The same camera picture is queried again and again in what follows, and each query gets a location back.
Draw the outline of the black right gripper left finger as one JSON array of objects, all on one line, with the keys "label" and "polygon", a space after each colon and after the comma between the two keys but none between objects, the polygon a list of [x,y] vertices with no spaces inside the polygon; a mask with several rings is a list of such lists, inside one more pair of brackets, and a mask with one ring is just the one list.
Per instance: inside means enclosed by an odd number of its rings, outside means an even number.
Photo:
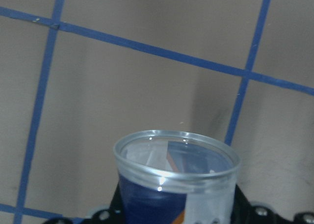
[{"label": "black right gripper left finger", "polygon": [[91,215],[91,217],[85,218],[81,221],[75,221],[74,219],[65,217],[57,217],[48,219],[44,222],[44,224],[124,224],[124,223],[125,214],[119,184],[115,189],[109,207],[94,212]]}]

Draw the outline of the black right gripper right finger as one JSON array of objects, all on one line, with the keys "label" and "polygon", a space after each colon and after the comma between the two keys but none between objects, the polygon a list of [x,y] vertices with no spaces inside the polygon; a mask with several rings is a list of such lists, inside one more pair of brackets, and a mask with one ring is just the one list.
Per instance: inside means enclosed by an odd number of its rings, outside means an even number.
[{"label": "black right gripper right finger", "polygon": [[231,224],[313,224],[313,212],[300,212],[288,220],[262,204],[252,204],[238,185],[231,214]]}]

